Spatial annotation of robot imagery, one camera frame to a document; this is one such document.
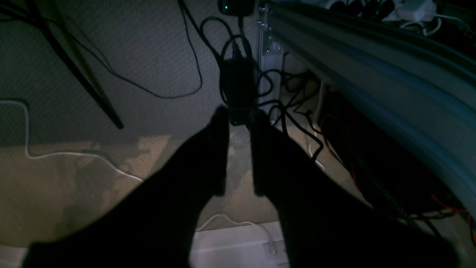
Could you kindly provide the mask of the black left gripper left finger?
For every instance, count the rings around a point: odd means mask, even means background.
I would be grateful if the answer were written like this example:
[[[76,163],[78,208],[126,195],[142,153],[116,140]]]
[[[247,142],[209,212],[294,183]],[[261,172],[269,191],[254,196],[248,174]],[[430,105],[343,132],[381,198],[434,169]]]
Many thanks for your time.
[[[35,242],[24,268],[188,268],[204,206],[225,193],[228,110],[180,146],[114,209],[54,242]]]

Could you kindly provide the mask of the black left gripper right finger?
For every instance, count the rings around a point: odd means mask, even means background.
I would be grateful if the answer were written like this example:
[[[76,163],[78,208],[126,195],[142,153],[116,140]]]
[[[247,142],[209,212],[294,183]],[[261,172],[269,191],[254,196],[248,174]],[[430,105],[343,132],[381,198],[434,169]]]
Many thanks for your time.
[[[291,268],[457,268],[450,242],[376,212],[329,178],[255,109],[254,190],[279,216]]]

